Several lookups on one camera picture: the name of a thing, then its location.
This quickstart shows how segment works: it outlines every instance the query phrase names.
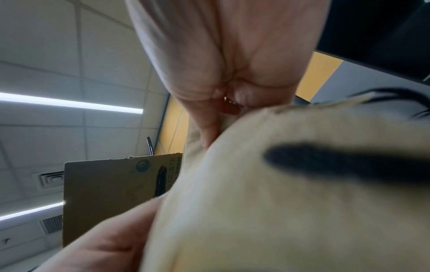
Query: ceiling vent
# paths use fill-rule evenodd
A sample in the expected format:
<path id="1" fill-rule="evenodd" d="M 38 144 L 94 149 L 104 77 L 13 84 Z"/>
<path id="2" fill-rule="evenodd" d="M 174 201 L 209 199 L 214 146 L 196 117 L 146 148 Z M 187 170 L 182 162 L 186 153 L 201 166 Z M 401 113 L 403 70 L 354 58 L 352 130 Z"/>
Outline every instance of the ceiling vent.
<path id="1" fill-rule="evenodd" d="M 63 215 L 54 216 L 40 221 L 46 235 L 61 231 L 63 229 Z"/>
<path id="2" fill-rule="evenodd" d="M 63 186 L 64 171 L 35 173 L 31 175 L 31 178 L 35 181 L 38 190 L 55 188 Z"/>

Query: beige fabric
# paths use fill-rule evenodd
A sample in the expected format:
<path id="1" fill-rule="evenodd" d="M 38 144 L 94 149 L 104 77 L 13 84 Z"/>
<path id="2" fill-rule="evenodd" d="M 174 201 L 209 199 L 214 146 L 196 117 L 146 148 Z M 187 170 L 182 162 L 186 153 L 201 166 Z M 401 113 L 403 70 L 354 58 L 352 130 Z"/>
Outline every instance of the beige fabric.
<path id="1" fill-rule="evenodd" d="M 262 157 L 310 142 L 430 159 L 429 141 L 414 122 L 277 107 L 240 118 L 205 152 L 190 122 L 141 271 L 430 271 L 428 188 L 311 179 Z"/>

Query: cardboard box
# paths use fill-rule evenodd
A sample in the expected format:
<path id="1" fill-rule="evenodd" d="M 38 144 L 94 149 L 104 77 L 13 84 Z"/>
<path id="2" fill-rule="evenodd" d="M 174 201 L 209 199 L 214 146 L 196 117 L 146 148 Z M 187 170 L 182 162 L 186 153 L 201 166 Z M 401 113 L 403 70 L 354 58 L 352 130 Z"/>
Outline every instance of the cardboard box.
<path id="1" fill-rule="evenodd" d="M 181 161 L 177 153 L 66 163 L 63 246 L 101 221 L 168 191 Z"/>

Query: ceiling light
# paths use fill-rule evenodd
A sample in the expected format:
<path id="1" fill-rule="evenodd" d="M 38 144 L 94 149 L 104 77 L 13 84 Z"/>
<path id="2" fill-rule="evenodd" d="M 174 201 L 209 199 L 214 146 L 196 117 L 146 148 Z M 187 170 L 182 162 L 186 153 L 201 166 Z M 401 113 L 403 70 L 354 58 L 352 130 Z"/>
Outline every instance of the ceiling light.
<path id="1" fill-rule="evenodd" d="M 67 108 L 85 108 L 85 109 L 93 109 L 93 110 L 101 110 L 101 111 L 109 111 L 109 112 L 127 112 L 127 113 L 143 114 L 142 108 L 127 108 L 127 107 L 119 107 L 119 106 L 111 106 L 111 105 L 87 103 L 87 102 L 79 102 L 79 101 L 71 101 L 71 100 L 63 100 L 63 99 L 54 99 L 54 98 L 46 98 L 46 97 L 38 97 L 38 96 L 30 96 L 30 95 L 8 94 L 8 93 L 1 93 L 1 92 L 0 92 L 0 101 L 47 105 L 47 106 L 59 106 L 59 107 L 67 107 Z"/>
<path id="2" fill-rule="evenodd" d="M 23 211 L 23 212 L 16 212 L 16 213 L 8 214 L 8 215 L 5 215 L 5 216 L 0 216 L 0 221 L 4 221 L 4 220 L 7 220 L 7 219 L 15 218 L 15 217 L 18 217 L 18 216 L 25 216 L 25 215 L 28 215 L 28 214 L 31 214 L 31 213 L 35 213 L 35 212 L 49 210 L 49 209 L 52 209 L 52 208 L 56 208 L 56 207 L 62 206 L 63 204 L 64 204 L 64 202 L 59 202 L 59 203 L 55 203 L 55 204 L 51 204 L 51 205 L 47 205 L 47 206 L 43 206 L 43 207 L 39 207 L 39 208 L 27 210 L 27 211 Z"/>

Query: hand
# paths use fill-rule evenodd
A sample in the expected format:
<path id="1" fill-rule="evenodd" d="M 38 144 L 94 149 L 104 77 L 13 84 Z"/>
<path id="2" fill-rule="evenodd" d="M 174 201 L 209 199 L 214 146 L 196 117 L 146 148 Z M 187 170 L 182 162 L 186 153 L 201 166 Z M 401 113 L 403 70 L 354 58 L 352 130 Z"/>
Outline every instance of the hand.
<path id="1" fill-rule="evenodd" d="M 134 272 L 163 196 L 108 219 L 53 256 L 36 272 Z"/>
<path id="2" fill-rule="evenodd" d="M 127 0 L 161 80 L 208 147 L 219 111 L 292 102 L 330 0 Z"/>

